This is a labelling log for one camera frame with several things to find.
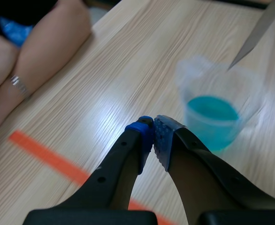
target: person's arm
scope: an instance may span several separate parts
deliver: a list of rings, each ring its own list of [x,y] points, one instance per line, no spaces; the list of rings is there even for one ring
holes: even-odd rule
[[[81,0],[59,0],[23,44],[12,75],[29,93],[55,75],[91,33],[88,10]],[[24,99],[8,78],[0,86],[0,124]]]

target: blue object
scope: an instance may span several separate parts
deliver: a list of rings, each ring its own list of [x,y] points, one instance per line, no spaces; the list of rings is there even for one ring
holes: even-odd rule
[[[178,123],[176,120],[164,116],[158,115],[154,119],[155,136],[154,136],[154,151],[162,166],[167,172],[169,169],[170,155],[172,149],[173,133],[179,129],[185,127]]]
[[[4,17],[0,17],[0,27],[7,39],[18,47],[22,46],[33,29],[33,26],[24,26]]]
[[[228,146],[240,131],[239,115],[224,99],[214,96],[193,98],[187,104],[186,125],[209,150]]]
[[[149,127],[147,124],[137,121],[137,122],[131,123],[125,128],[125,130],[128,130],[128,129],[136,130],[140,132],[142,135],[142,154],[141,154],[141,160],[140,160],[141,165],[139,167],[139,172],[138,172],[139,175],[143,172],[143,168],[146,164],[148,155],[151,152],[151,149],[153,146],[153,139],[154,139],[153,119],[149,116],[142,116],[138,120],[142,120],[142,119],[151,119],[152,127]]]

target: blue cloth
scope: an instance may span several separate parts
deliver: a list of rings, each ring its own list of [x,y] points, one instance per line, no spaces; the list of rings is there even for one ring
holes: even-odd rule
[[[0,27],[7,39],[18,47],[22,46],[33,29],[33,26],[24,26],[4,17],[0,17]]]

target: dark clothing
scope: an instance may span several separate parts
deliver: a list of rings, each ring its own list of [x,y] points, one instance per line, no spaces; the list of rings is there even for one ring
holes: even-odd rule
[[[0,0],[0,16],[22,25],[36,25],[57,0]]]

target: silver bracelet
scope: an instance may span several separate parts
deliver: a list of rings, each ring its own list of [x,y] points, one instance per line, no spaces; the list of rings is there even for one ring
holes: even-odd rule
[[[20,80],[18,76],[13,76],[10,78],[10,82],[13,86],[19,89],[21,94],[24,96],[25,99],[28,99],[30,97],[30,93],[27,90],[26,86],[23,84],[23,82]]]

